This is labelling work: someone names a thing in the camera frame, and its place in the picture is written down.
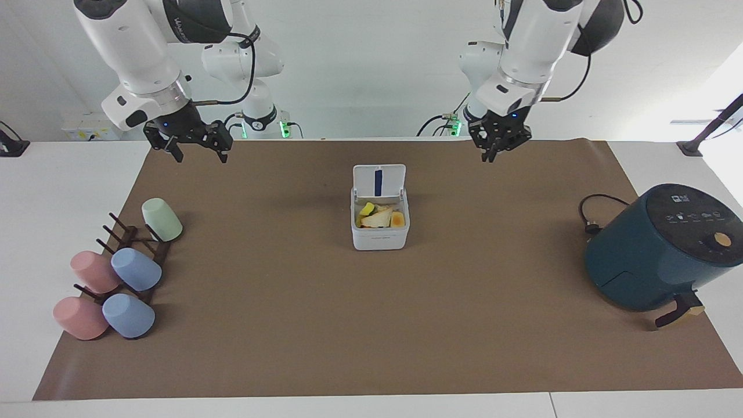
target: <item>white table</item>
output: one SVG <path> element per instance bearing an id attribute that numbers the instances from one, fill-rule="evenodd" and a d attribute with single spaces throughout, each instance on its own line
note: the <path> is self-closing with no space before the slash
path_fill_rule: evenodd
<path id="1" fill-rule="evenodd" d="M 663 182 L 688 184 L 743 215 L 704 161 L 683 157 L 674 144 L 610 145 L 638 194 Z M 146 142 L 34 143 L 22 158 L 0 159 L 0 417 L 743 417 L 743 390 L 29 402 L 61 334 L 51 309 L 79 294 L 69 260 L 100 250 L 95 239 L 107 238 L 100 226 L 123 206 L 148 149 Z M 743 269 L 699 295 L 743 368 Z"/>

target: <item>air fryer handle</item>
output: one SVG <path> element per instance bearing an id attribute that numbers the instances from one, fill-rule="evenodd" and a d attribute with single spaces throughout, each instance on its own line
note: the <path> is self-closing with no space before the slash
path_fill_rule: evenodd
<path id="1" fill-rule="evenodd" d="M 656 327 L 665 327 L 685 316 L 696 316 L 704 312 L 704 305 L 701 304 L 701 301 L 696 297 L 696 293 L 694 292 L 681 293 L 673 298 L 676 300 L 676 310 L 656 319 Z"/>

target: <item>green cup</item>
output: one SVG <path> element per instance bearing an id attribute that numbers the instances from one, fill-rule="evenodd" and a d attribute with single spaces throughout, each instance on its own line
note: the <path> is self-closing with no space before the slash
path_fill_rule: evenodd
<path id="1" fill-rule="evenodd" d="M 184 230 L 184 226 L 178 220 L 173 209 L 159 197 L 150 199 L 142 204 L 142 217 L 144 217 L 144 222 L 163 241 L 173 241 Z"/>

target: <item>robotic arm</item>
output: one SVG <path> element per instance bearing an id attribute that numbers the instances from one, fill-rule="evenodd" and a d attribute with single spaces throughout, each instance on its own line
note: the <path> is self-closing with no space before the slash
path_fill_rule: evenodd
<path id="1" fill-rule="evenodd" d="M 503 43 L 470 42 L 460 68 L 471 86 L 464 109 L 482 161 L 531 139 L 524 125 L 565 51 L 589 57 L 624 20 L 622 0 L 496 0 Z"/>
<path id="2" fill-rule="evenodd" d="M 103 101 L 103 111 L 122 130 L 145 123 L 154 149 L 164 149 L 180 162 L 179 143 L 200 144 L 216 151 L 224 163 L 233 139 L 220 120 L 204 123 L 196 106 L 241 103 L 244 114 L 255 118 L 267 115 L 261 112 L 269 100 L 274 109 L 267 87 L 254 83 L 253 77 L 278 74 L 283 61 L 276 44 L 252 23 L 244 0 L 74 0 L 74 4 L 83 29 L 121 82 Z M 233 102 L 194 102 L 188 79 L 167 53 L 168 42 L 218 44 L 204 49 L 207 71 L 242 90 L 251 86 L 250 90 Z M 256 45 L 263 50 L 257 66 Z M 256 101 L 262 107 L 254 106 Z"/>

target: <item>teal air fryer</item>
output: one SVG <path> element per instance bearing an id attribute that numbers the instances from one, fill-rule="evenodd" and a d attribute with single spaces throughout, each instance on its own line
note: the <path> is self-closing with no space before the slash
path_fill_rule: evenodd
<path id="1" fill-rule="evenodd" d="M 743 222 L 712 196 L 680 184 L 653 187 L 588 243 L 585 266 L 599 290 L 620 306 L 677 309 L 662 327 L 702 312 L 696 290 L 743 264 Z"/>

